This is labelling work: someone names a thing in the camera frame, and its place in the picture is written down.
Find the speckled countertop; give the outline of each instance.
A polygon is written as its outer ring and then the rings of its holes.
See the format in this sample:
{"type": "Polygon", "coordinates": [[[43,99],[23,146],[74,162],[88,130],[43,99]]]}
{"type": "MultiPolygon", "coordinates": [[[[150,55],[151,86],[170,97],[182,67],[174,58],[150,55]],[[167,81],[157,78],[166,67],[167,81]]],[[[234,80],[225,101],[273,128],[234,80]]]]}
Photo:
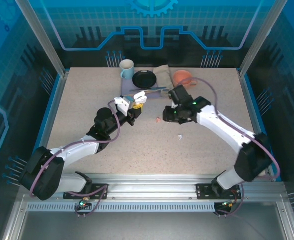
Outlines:
{"type": "MultiPolygon", "coordinates": [[[[171,68],[171,75],[178,68],[171,68]]],[[[236,69],[185,68],[209,81],[218,94],[218,109],[247,130],[253,127],[236,69]]],[[[188,92],[214,101],[203,83],[188,92]]],[[[82,138],[94,125],[100,108],[121,93],[119,68],[71,68],[53,125],[48,147],[64,146],[82,138]]],[[[213,132],[196,123],[179,125],[161,121],[167,98],[150,99],[134,127],[125,124],[120,137],[99,154],[69,166],[65,172],[85,174],[220,174],[232,166],[237,154],[213,132]]]]}

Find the mounting plate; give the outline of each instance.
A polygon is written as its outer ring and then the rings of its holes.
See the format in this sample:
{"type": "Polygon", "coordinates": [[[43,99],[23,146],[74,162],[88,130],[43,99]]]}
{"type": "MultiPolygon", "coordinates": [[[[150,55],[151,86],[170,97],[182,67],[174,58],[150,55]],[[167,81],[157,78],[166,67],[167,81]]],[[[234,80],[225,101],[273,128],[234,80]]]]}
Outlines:
{"type": "Polygon", "coordinates": [[[232,190],[237,192],[237,200],[242,198],[241,190],[238,185],[233,186],[231,189],[226,190],[221,197],[217,197],[212,189],[212,184],[196,184],[197,199],[198,200],[234,200],[235,195],[232,190]]]}
{"type": "MultiPolygon", "coordinates": [[[[90,192],[92,193],[92,192],[102,188],[105,185],[107,185],[107,189],[105,191],[105,194],[102,197],[102,200],[106,200],[107,199],[107,194],[108,194],[108,184],[93,184],[91,186],[91,191],[90,192]]],[[[103,191],[100,191],[97,194],[90,196],[90,200],[99,200],[101,195],[102,195],[102,192],[103,191]]],[[[75,196],[75,195],[72,195],[72,194],[70,194],[68,192],[64,192],[63,193],[63,199],[66,199],[66,200],[81,200],[81,199],[83,199],[83,197],[82,196],[75,196]]]]}

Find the blue wall panel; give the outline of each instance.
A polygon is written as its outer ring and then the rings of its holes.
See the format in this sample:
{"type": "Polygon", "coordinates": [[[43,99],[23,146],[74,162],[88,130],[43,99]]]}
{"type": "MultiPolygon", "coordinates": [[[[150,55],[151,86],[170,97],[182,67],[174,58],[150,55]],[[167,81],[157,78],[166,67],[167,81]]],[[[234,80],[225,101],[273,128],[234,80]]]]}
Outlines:
{"type": "Polygon", "coordinates": [[[273,3],[31,1],[67,68],[117,67],[105,61],[107,51],[121,51],[138,66],[239,67],[273,3]],[[214,64],[203,61],[211,57],[214,64]]]}
{"type": "Polygon", "coordinates": [[[12,160],[31,156],[56,75],[15,1],[0,0],[0,239],[18,191],[12,160]]]}

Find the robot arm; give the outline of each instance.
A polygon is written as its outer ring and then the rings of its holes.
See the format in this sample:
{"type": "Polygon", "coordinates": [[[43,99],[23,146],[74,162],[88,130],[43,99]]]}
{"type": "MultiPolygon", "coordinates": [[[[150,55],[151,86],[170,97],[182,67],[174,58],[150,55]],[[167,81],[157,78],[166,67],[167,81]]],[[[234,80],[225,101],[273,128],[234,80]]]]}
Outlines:
{"type": "MultiPolygon", "coordinates": [[[[169,97],[173,103],[172,106],[166,106],[163,112],[164,121],[179,124],[190,122],[200,124],[222,138],[238,153],[235,165],[222,172],[212,181],[212,190],[217,196],[221,196],[224,191],[237,184],[252,182],[272,163],[265,152],[249,138],[222,122],[216,115],[215,107],[205,98],[198,97],[194,100],[182,85],[170,91],[169,97]]],[[[233,127],[256,139],[267,149],[270,148],[268,138],[263,133],[256,135],[238,126],[220,113],[219,116],[233,127]]]]}
{"type": "MultiPolygon", "coordinates": [[[[147,101],[147,97],[145,92],[142,91],[133,98],[116,97],[114,100],[120,126],[125,123],[133,126],[135,119],[142,113],[142,107],[147,101]]],[[[45,147],[36,149],[19,178],[20,184],[30,190],[45,163],[59,151],[62,151],[47,166],[37,181],[33,194],[43,201],[60,192],[89,194],[92,191],[90,178],[81,172],[64,176],[63,171],[78,160],[103,151],[109,143],[94,141],[110,141],[110,135],[118,129],[115,116],[106,107],[97,112],[94,123],[89,132],[76,143],[53,149],[46,149],[45,147]]]]}

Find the black plate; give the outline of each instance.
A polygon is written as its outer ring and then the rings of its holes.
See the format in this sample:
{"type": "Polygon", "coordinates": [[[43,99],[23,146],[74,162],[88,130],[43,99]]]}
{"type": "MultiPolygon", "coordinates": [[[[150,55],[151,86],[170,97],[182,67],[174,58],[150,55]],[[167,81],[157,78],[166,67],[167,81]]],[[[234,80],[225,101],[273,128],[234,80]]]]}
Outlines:
{"type": "Polygon", "coordinates": [[[150,89],[157,82],[157,77],[152,71],[141,70],[132,77],[132,83],[140,89],[150,89]]]}

